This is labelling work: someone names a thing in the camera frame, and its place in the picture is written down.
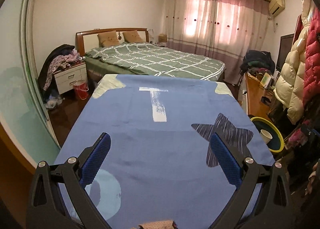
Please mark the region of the white paper cup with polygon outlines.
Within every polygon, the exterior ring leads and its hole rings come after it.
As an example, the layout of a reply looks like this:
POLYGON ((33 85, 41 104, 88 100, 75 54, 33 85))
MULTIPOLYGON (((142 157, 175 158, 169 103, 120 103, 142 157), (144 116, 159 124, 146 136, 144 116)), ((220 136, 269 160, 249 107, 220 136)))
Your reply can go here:
POLYGON ((268 144, 273 138, 272 135, 267 130, 264 130, 264 129, 260 130, 260 135, 266 144, 268 144))

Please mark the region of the yellow rimmed trash bin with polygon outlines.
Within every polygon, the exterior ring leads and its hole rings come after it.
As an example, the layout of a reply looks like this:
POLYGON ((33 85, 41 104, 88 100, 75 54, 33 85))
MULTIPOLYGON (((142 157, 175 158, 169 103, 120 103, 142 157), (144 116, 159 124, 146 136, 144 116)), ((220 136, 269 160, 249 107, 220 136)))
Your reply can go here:
POLYGON ((283 151, 284 139, 274 124, 262 117, 252 117, 251 121, 272 154, 279 154, 283 151))

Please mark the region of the green sliding wardrobe door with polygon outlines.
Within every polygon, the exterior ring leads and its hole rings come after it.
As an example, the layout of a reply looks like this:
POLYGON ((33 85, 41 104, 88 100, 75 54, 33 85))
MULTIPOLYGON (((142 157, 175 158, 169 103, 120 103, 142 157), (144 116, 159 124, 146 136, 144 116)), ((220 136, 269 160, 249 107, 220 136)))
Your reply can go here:
POLYGON ((30 0, 5 0, 1 6, 1 125, 18 152, 35 167, 54 163, 60 147, 50 133, 27 58, 30 0))

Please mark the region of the wooden desk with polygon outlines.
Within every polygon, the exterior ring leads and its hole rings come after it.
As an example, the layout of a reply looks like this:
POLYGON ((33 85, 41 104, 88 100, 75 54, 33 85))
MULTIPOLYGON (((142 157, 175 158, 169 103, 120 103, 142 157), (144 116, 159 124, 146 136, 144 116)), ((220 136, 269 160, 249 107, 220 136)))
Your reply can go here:
POLYGON ((247 114, 256 117, 262 117, 271 121, 267 115, 270 107, 264 104, 261 101, 261 98, 262 96, 265 96, 268 99, 272 99, 273 93, 263 89, 263 87, 260 86, 260 82, 249 77, 247 73, 245 73, 244 77, 247 91, 247 114))

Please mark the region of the blue patterned table cloth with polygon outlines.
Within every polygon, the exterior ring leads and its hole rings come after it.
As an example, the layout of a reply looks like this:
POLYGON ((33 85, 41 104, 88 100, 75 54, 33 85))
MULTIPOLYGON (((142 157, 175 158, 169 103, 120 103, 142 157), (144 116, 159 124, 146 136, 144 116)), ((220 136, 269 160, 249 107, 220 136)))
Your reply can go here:
POLYGON ((260 164, 274 161, 254 124, 228 88, 213 81, 118 75, 114 88, 92 96, 56 163, 78 156, 106 132, 111 148, 86 191, 112 228, 173 220, 179 228, 208 228, 235 187, 206 164, 209 143, 194 124, 219 114, 253 136, 248 150, 260 164))

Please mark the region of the cream puffer jacket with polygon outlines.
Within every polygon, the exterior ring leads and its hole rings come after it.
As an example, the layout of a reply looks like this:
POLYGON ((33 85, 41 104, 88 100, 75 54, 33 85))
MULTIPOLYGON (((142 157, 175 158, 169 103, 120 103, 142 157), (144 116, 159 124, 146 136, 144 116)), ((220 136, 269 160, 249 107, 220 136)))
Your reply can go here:
POLYGON ((287 117, 296 124, 303 115, 303 87, 305 51, 315 4, 313 0, 302 1, 302 31, 292 45, 273 90, 275 97, 287 109, 287 117))

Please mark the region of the red bucket on floor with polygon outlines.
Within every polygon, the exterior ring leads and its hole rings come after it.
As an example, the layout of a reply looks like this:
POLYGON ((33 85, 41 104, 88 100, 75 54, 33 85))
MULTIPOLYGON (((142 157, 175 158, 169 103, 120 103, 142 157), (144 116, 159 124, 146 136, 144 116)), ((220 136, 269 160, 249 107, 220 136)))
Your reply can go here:
POLYGON ((76 81, 73 84, 73 90, 75 92, 76 98, 80 100, 85 100, 88 97, 88 84, 84 80, 76 81))

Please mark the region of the white bedside cabinet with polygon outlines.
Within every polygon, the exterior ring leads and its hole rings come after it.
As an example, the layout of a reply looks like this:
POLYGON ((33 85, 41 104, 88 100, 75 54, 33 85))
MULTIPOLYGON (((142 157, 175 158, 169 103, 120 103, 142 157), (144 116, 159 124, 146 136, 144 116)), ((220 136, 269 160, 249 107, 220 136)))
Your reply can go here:
POLYGON ((78 63, 64 70, 56 71, 54 73, 54 79, 59 94, 66 93, 73 89, 73 85, 77 81, 87 81, 86 64, 78 63))

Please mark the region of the dark clothes pile on desk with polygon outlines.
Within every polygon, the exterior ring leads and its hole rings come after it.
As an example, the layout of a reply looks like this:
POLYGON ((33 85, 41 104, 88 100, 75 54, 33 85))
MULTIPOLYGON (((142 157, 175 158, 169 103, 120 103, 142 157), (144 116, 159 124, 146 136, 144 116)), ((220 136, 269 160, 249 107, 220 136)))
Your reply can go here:
POLYGON ((272 74, 276 69, 269 51, 248 50, 240 66, 240 75, 243 76, 252 67, 267 69, 272 74))

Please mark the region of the clothes pile on cabinet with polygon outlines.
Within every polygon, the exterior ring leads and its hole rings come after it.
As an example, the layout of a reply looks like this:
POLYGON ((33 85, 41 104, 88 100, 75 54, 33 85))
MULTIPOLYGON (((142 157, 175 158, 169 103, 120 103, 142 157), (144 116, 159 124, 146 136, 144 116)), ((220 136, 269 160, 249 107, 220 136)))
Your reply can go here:
POLYGON ((58 46, 48 55, 37 79, 43 101, 48 100, 52 90, 56 89, 54 72, 78 61, 80 61, 79 53, 75 50, 75 46, 69 44, 58 46))

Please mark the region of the black television screen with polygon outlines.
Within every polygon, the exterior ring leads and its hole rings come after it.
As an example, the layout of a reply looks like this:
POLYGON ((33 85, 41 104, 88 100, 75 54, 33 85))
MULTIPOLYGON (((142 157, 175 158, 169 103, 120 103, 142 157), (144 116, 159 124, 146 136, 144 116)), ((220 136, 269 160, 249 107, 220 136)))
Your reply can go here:
POLYGON ((285 63, 285 59, 291 50, 291 47, 293 44, 293 38, 294 38, 294 34, 284 35, 280 37, 279 53, 278 53, 278 58, 276 63, 276 70, 279 72, 281 71, 285 63))

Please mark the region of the wooden bed with headboard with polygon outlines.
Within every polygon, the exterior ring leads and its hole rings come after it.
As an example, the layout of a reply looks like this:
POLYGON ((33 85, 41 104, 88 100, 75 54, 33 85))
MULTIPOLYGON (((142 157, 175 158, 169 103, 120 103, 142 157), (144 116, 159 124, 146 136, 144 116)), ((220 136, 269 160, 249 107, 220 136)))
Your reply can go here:
POLYGON ((75 35, 89 79, 95 83, 106 74, 223 81, 222 61, 152 44, 149 38, 145 28, 94 29, 75 35))

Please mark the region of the green checked quilt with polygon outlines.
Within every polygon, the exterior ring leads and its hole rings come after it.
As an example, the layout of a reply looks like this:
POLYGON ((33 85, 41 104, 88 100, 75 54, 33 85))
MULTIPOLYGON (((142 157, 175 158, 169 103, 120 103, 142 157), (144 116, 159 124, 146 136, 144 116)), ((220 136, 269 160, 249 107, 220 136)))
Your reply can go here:
POLYGON ((116 73, 220 81, 225 71, 222 61, 146 42, 93 48, 86 52, 85 62, 99 76, 116 73))

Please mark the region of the left brown pillow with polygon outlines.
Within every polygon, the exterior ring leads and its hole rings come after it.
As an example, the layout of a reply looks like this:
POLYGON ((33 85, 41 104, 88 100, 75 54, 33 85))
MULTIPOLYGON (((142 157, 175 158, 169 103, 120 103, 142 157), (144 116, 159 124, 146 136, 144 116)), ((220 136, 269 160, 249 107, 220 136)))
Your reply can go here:
POLYGON ((117 32, 115 30, 99 33, 98 40, 99 40, 99 46, 101 47, 111 47, 111 46, 117 46, 120 44, 117 37, 117 32))

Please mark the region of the brown pillow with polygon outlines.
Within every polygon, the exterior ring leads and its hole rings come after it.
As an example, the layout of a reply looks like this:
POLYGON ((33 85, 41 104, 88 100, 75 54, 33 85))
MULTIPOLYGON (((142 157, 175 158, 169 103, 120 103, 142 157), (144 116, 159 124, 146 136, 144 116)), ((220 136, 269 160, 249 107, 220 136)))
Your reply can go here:
POLYGON ((111 47, 111 46, 117 46, 120 44, 117 37, 117 32, 115 30, 99 33, 98 40, 99 40, 99 46, 101 47, 111 47))
POLYGON ((140 37, 137 30, 124 31, 123 37, 124 37, 125 42, 128 42, 128 43, 143 43, 144 42, 144 40, 140 37))

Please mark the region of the pink window curtain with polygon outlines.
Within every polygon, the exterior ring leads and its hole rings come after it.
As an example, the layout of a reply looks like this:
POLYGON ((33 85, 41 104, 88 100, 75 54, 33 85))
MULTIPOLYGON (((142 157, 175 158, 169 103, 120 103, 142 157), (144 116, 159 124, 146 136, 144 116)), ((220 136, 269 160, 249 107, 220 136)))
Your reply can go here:
POLYGON ((225 63, 225 81, 236 84, 248 50, 261 50, 267 27, 266 0, 165 0, 169 48, 225 63))

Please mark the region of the right brown pillow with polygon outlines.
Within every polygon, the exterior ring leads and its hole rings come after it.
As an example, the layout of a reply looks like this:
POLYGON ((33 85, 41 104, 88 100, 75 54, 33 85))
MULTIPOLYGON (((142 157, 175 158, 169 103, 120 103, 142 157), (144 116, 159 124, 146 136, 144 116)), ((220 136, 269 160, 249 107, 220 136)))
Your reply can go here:
POLYGON ((125 42, 128 42, 128 43, 143 43, 144 42, 144 40, 140 37, 137 30, 124 31, 123 37, 124 37, 125 42))

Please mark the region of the white air conditioner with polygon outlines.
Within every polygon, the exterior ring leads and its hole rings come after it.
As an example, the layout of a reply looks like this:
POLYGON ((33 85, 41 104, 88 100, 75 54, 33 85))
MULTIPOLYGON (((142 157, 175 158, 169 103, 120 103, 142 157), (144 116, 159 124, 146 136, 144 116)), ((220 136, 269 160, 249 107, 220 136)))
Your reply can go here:
POLYGON ((272 17, 278 16, 285 9, 285 0, 271 0, 268 6, 272 17))

